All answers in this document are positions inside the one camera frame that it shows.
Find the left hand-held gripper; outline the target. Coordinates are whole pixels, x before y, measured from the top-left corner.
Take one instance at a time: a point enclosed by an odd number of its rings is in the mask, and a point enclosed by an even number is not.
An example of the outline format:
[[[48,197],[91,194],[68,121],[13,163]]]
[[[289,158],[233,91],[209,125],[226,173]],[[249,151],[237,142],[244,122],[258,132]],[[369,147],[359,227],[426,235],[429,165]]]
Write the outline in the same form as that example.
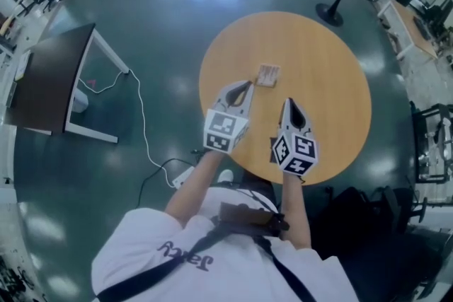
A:
[[[237,81],[223,87],[213,105],[216,110],[207,110],[203,132],[206,149],[226,154],[234,150],[248,131],[253,93],[252,81]]]

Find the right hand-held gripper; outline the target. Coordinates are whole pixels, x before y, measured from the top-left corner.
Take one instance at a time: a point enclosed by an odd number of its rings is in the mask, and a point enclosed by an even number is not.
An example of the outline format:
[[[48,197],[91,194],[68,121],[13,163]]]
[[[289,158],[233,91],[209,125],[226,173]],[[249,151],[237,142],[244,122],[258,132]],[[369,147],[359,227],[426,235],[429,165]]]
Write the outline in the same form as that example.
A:
[[[289,120],[295,129],[288,129]],[[319,161],[311,121],[293,98],[287,98],[282,105],[272,152],[279,169],[293,175],[306,175]]]

